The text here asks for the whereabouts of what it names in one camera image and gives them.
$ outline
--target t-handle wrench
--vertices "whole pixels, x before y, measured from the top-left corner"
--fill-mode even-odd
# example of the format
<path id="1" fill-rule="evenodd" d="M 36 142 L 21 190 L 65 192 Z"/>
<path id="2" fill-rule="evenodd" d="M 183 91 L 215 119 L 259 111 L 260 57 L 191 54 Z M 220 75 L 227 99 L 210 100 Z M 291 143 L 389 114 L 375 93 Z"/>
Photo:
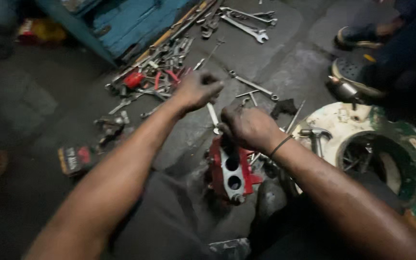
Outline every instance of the t-handle wrench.
<path id="1" fill-rule="evenodd" d="M 239 97 L 243 97 L 243 96 L 246 96 L 246 95 L 250 95 L 250 98 L 251 98 L 251 101 L 253 101 L 253 104 L 255 105 L 255 106 L 258 106 L 258 103 L 256 102 L 256 99 L 255 99 L 255 96 L 253 96 L 253 93 L 254 92 L 258 92 L 259 90 L 253 90 L 253 91 L 250 91 L 250 92 L 247 92 L 247 93 L 245 93 L 245 94 L 241 94 L 241 95 L 238 95 L 238 96 L 235 96 L 236 98 L 239 98 Z"/>

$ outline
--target blue cabinet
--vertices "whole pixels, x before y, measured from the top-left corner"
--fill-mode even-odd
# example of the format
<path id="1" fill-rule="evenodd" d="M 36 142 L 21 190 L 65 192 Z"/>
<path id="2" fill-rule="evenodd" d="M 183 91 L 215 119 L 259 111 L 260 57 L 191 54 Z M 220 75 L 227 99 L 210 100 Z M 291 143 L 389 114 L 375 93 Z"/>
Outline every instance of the blue cabinet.
<path id="1" fill-rule="evenodd" d="M 37 0 L 54 20 L 108 62 L 139 53 L 196 0 Z"/>

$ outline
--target sneaker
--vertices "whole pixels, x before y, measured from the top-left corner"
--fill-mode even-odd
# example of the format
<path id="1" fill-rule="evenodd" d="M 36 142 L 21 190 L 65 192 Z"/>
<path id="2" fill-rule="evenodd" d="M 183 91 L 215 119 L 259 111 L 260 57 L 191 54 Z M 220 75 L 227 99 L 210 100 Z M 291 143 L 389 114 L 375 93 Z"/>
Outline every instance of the sneaker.
<path id="1" fill-rule="evenodd" d="M 363 27 L 343 27 L 338 31 L 335 42 L 344 48 L 363 47 L 378 49 L 383 46 L 381 39 L 376 35 L 375 24 L 368 24 Z"/>
<path id="2" fill-rule="evenodd" d="M 331 74 L 340 81 L 351 83 L 359 92 L 368 97 L 382 98 L 385 93 L 371 87 L 372 84 L 370 84 L 373 80 L 374 60 L 368 55 L 364 57 L 360 60 L 336 59 L 331 66 Z"/>

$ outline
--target combination wrench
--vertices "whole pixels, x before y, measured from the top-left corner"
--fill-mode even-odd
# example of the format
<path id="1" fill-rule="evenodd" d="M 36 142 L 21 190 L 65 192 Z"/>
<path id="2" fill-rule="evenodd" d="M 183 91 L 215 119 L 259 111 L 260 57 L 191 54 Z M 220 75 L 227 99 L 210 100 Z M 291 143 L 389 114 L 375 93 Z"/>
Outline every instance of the combination wrench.
<path id="1" fill-rule="evenodd" d="M 262 92 L 268 94 L 268 96 L 270 97 L 271 100 L 273 100 L 273 101 L 279 100 L 279 97 L 277 97 L 277 95 L 274 95 L 273 92 L 271 92 L 271 91 L 263 88 L 262 86 L 258 86 L 258 85 L 256 85 L 255 83 L 253 83 L 251 81 L 248 81 L 248 80 L 246 80 L 244 78 L 241 78 L 241 77 L 237 76 L 237 73 L 235 71 L 231 70 L 231 71 L 229 71 L 229 74 L 234 79 L 236 79 L 236 80 L 238 80 L 240 82 L 243 82 L 246 85 L 251 86 L 251 87 L 253 87 L 253 88 L 255 88 L 255 89 L 259 90 L 259 91 L 262 91 Z"/>
<path id="2" fill-rule="evenodd" d="M 239 13 L 239 14 L 245 16 L 245 17 L 248 17 L 248 18 L 251 18 L 251 19 L 255 19 L 255 20 L 258 20 L 258 21 L 263 22 L 263 23 L 266 23 L 267 25 L 270 25 L 270 26 L 276 26 L 277 25 L 277 20 L 278 20 L 277 18 L 273 18 L 273 19 L 270 19 L 270 20 L 266 20 L 266 19 L 263 19 L 261 17 L 258 17 L 256 15 L 254 15 L 254 14 L 244 13 L 242 11 L 232 9 L 230 7 L 220 7 L 219 9 L 222 12 L 227 11 L 227 16 L 229 16 L 229 17 L 230 17 L 230 13 L 234 12 L 234 13 Z"/>
<path id="3" fill-rule="evenodd" d="M 207 103 L 207 108 L 209 111 L 209 115 L 211 116 L 211 121 L 213 121 L 213 125 L 214 125 L 213 132 L 218 135 L 219 134 L 219 128 L 218 128 L 219 121 L 218 121 L 218 117 L 216 116 L 215 108 L 213 107 L 213 104 L 209 102 Z"/>
<path id="4" fill-rule="evenodd" d="M 238 27 L 239 29 L 243 30 L 245 33 L 250 34 L 253 36 L 259 43 L 264 43 L 264 40 L 269 40 L 269 37 L 266 34 L 266 30 L 256 30 L 244 24 L 241 24 L 234 19 L 228 17 L 227 15 L 221 15 L 221 19 L 230 23 L 231 25 Z"/>

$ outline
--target metal rod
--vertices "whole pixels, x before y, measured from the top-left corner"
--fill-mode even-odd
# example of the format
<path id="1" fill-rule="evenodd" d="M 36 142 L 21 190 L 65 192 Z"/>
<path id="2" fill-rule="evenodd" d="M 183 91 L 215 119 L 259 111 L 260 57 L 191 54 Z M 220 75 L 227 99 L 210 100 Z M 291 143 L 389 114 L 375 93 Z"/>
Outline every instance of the metal rod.
<path id="1" fill-rule="evenodd" d="M 239 98 L 239 97 L 242 97 L 242 96 L 250 95 L 251 93 L 258 92 L 258 91 L 259 91 L 259 90 L 253 90 L 253 91 L 246 92 L 246 93 L 243 93 L 243 94 L 238 95 L 238 96 L 235 96 L 235 97 L 236 97 L 236 98 Z"/>
<path id="2" fill-rule="evenodd" d="M 295 116 L 293 117 L 292 121 L 290 122 L 290 124 L 288 125 L 288 128 L 286 129 L 285 133 L 288 134 L 288 132 L 290 132 L 290 129 L 292 128 L 294 121 L 296 120 L 296 118 L 298 117 L 299 112 L 301 112 L 301 109 L 304 106 L 304 103 L 306 102 L 306 99 L 303 100 L 303 102 L 301 102 L 301 105 L 299 105 L 298 111 L 296 112 Z"/>

